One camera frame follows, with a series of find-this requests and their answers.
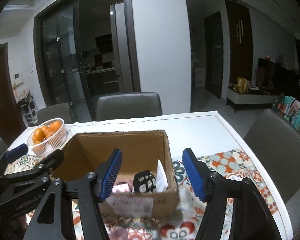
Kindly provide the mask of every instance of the white tablecloth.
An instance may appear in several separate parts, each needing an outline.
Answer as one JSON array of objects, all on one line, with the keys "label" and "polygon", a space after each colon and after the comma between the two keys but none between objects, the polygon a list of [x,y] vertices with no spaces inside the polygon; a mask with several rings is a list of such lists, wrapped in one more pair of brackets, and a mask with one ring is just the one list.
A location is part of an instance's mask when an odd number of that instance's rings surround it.
[{"label": "white tablecloth", "polygon": [[[285,204],[269,174],[245,141],[217,112],[171,114],[158,117],[107,120],[102,122],[74,123],[66,125],[70,134],[85,132],[165,130],[171,157],[181,160],[182,151],[190,147],[196,156],[213,155],[231,149],[243,149],[250,157],[268,186],[279,212],[273,217],[283,240],[291,240],[293,231]],[[26,143],[34,127],[27,128],[9,149]]]}]

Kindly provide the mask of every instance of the sliding glass door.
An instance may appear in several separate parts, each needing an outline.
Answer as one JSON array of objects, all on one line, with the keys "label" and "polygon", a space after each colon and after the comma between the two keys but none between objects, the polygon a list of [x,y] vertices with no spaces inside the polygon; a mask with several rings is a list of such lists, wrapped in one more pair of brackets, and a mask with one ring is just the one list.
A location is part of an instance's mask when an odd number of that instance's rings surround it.
[{"label": "sliding glass door", "polygon": [[43,46],[50,98],[53,104],[67,102],[75,121],[89,122],[95,113],[74,42],[74,4],[43,21]]}]

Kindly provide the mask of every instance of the tile floor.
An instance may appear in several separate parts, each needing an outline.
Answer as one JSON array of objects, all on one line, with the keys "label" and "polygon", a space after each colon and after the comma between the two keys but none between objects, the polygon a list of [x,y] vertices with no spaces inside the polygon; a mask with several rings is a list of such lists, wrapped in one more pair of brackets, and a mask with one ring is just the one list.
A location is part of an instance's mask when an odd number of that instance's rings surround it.
[{"label": "tile floor", "polygon": [[238,110],[234,113],[226,101],[217,98],[205,88],[193,88],[191,93],[191,112],[205,112],[217,110],[219,114],[243,138],[263,109]]}]

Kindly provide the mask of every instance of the patterned table runner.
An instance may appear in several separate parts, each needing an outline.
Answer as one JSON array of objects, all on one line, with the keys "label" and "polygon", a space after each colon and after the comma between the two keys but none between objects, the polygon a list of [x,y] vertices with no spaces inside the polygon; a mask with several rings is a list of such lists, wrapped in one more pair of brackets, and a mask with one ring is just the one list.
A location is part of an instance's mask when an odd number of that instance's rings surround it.
[{"label": "patterned table runner", "polygon": [[[10,164],[6,174],[32,169],[42,160],[41,157],[25,155]],[[217,171],[227,179],[242,180],[249,177],[256,185],[272,214],[278,208],[272,195],[248,155],[239,150],[199,157],[211,171]],[[192,190],[185,168],[181,161],[173,162],[173,169],[178,183],[180,203],[175,212],[163,219],[124,218],[103,216],[110,240],[193,240],[204,215],[206,203],[201,202]],[[78,240],[83,240],[79,207],[72,202],[74,229]],[[233,199],[227,200],[225,221],[221,240],[229,238],[233,210]],[[29,224],[33,212],[26,215]]]}]

